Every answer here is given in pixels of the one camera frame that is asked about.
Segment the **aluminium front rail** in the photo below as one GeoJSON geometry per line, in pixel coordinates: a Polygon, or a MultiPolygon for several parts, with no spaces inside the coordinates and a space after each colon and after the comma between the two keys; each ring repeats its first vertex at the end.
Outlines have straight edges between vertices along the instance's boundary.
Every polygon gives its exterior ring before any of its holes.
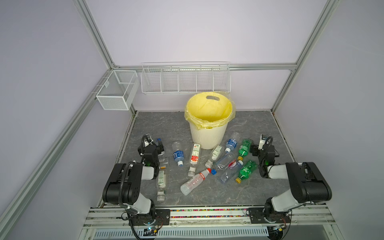
{"type": "MultiPolygon", "coordinates": [[[[242,227],[242,226],[287,226],[298,225],[335,225],[326,205],[307,205],[296,208],[289,213],[274,216],[269,223],[262,216],[262,206],[221,206],[221,207],[165,207],[156,209],[166,228],[170,227],[242,227]]],[[[125,228],[128,221],[123,209],[90,209],[84,229],[125,228]]]]}

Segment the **tall bottle red green label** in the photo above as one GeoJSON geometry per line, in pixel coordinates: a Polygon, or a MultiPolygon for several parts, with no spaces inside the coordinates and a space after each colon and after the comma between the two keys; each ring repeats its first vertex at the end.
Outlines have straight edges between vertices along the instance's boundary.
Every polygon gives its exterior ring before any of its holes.
{"type": "Polygon", "coordinates": [[[193,177],[196,174],[197,164],[200,159],[201,145],[194,143],[191,157],[190,157],[190,167],[188,171],[188,177],[193,177]]]}

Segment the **Pocari bottle blue label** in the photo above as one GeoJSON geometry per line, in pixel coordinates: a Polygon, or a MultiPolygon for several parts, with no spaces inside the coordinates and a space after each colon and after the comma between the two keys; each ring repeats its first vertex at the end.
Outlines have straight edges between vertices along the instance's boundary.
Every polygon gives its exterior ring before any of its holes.
{"type": "Polygon", "coordinates": [[[172,144],[172,150],[173,150],[173,159],[177,163],[179,167],[182,167],[184,165],[184,151],[182,150],[181,142],[175,141],[172,144]]]}

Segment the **yellow bin liner bag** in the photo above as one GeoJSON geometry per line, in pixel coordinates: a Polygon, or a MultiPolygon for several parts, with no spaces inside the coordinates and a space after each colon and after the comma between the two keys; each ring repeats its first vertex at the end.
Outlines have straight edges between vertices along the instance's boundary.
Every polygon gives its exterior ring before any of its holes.
{"type": "Polygon", "coordinates": [[[236,106],[229,93],[203,92],[192,96],[185,106],[185,119],[198,130],[228,124],[236,116],[236,106]]]}

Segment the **clear bottle green white label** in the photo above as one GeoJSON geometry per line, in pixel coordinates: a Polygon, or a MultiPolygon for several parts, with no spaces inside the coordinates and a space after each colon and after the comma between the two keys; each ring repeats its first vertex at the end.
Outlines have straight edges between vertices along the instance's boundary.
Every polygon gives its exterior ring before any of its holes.
{"type": "Polygon", "coordinates": [[[209,159],[206,161],[206,168],[212,168],[214,163],[221,157],[223,154],[224,147],[222,145],[216,145],[211,151],[209,159]]]}

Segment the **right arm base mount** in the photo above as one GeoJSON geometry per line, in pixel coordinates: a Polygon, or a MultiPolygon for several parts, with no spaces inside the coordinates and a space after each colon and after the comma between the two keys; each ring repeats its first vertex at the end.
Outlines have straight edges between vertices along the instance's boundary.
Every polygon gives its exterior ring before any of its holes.
{"type": "Polygon", "coordinates": [[[248,208],[246,215],[252,224],[288,224],[291,222],[290,214],[270,212],[267,214],[264,207],[248,208]]]}

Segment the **green Sprite bottle yellow cap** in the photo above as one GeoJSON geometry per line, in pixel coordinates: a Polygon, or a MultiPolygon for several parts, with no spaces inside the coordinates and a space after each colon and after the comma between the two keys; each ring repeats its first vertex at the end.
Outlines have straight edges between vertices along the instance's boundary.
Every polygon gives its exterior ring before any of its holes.
{"type": "Polygon", "coordinates": [[[242,141],[242,144],[239,148],[239,155],[238,155],[239,161],[242,161],[244,157],[246,157],[249,154],[252,142],[253,141],[251,139],[244,139],[242,141]]]}

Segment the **clear bottle red label blue cap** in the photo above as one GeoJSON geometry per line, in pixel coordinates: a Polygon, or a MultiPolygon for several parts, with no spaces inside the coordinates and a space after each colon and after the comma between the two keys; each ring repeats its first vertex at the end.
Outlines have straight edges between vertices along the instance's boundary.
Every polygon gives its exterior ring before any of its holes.
{"type": "Polygon", "coordinates": [[[229,164],[237,159],[235,152],[226,153],[222,158],[216,161],[211,168],[211,174],[216,175],[218,172],[225,170],[229,164]]]}

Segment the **small bottle blue cap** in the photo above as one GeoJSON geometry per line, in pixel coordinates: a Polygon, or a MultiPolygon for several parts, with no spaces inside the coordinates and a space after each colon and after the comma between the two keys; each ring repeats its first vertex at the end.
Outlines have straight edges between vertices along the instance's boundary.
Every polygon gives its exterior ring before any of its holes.
{"type": "Polygon", "coordinates": [[[163,156],[164,153],[165,153],[165,148],[164,148],[164,145],[163,145],[163,142],[160,138],[158,138],[156,140],[156,143],[157,143],[157,153],[159,156],[163,156]]]}

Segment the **clear bottle blue label white cap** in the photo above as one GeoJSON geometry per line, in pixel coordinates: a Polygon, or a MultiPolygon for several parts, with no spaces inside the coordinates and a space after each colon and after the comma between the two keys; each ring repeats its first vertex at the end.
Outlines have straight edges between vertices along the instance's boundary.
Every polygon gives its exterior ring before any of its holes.
{"type": "Polygon", "coordinates": [[[241,140],[240,133],[233,132],[230,138],[228,139],[228,141],[226,142],[225,153],[234,151],[240,140],[241,140]]]}

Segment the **white mesh box basket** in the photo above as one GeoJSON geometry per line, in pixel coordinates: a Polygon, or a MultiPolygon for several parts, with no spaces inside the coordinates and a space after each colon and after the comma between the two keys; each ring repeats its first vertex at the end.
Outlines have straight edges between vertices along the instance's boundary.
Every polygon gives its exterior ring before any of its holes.
{"type": "Polygon", "coordinates": [[[136,71],[112,70],[96,97],[104,110],[129,111],[139,86],[136,71]]]}

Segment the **clear bottle white Ganten cap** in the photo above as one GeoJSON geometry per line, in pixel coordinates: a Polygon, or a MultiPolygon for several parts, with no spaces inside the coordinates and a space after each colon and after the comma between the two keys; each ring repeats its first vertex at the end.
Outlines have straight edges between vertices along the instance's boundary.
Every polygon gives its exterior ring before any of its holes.
{"type": "Polygon", "coordinates": [[[243,167],[244,162],[241,160],[234,161],[233,163],[229,164],[227,169],[222,173],[222,175],[219,178],[219,182],[222,184],[225,184],[228,180],[230,180],[236,173],[240,171],[240,169],[243,167]]]}

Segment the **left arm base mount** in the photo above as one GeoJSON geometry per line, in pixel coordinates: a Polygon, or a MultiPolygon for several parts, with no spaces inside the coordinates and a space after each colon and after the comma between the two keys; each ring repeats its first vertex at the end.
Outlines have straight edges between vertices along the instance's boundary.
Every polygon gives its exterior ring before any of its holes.
{"type": "Polygon", "coordinates": [[[145,215],[133,215],[130,220],[134,226],[168,226],[171,219],[170,209],[155,209],[150,210],[145,215]]]}

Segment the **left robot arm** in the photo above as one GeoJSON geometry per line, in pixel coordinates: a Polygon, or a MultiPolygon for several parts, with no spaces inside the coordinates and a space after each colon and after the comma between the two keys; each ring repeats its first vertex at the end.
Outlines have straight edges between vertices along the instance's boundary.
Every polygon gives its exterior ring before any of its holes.
{"type": "Polygon", "coordinates": [[[141,163],[115,164],[103,189],[102,200],[120,206],[128,215],[154,219],[155,204],[141,194],[141,183],[158,177],[161,152],[161,147],[148,145],[141,150],[141,163]]]}

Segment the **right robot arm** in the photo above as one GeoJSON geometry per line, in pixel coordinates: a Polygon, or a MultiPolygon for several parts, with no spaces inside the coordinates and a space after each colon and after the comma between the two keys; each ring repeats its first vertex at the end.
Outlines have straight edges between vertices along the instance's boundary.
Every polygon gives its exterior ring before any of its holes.
{"type": "Polygon", "coordinates": [[[267,199],[264,217],[286,214],[290,210],[307,204],[331,200],[332,190],[324,176],[313,162],[276,164],[275,146],[251,145],[251,153],[258,157],[259,172],[264,179],[288,180],[290,188],[284,193],[267,199]]]}

